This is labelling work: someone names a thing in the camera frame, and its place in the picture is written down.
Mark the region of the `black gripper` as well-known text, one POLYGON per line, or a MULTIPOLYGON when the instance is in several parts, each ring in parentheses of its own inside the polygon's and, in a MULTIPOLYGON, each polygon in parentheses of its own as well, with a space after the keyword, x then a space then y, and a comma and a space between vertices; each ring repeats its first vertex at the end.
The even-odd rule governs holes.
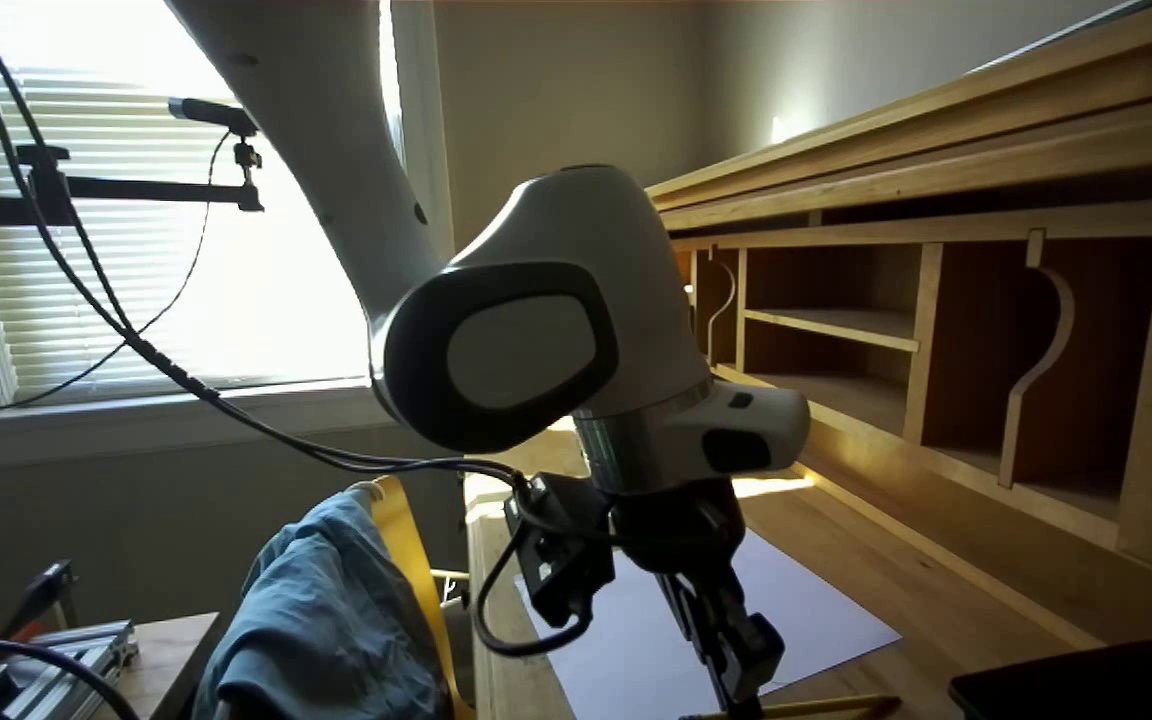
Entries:
POLYGON ((653 496, 616 496, 607 506, 616 549, 655 577, 682 638, 695 649, 723 715, 760 715, 784 638, 753 610, 733 556, 743 539, 727 481, 700 481, 653 496))

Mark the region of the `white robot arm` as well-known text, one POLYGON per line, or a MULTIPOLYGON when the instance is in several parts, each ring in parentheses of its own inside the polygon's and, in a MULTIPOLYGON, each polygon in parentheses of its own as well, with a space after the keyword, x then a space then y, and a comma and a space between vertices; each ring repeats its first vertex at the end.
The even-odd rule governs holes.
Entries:
POLYGON ((566 416, 589 470, 521 477, 506 562, 570 643, 616 558, 655 577, 733 720, 760 720, 784 638, 748 606, 733 481, 791 463, 808 398, 717 377, 668 233, 607 165, 521 185, 461 250, 410 195, 381 89, 381 0, 166 0, 309 195, 367 310, 381 403, 456 455, 566 416))

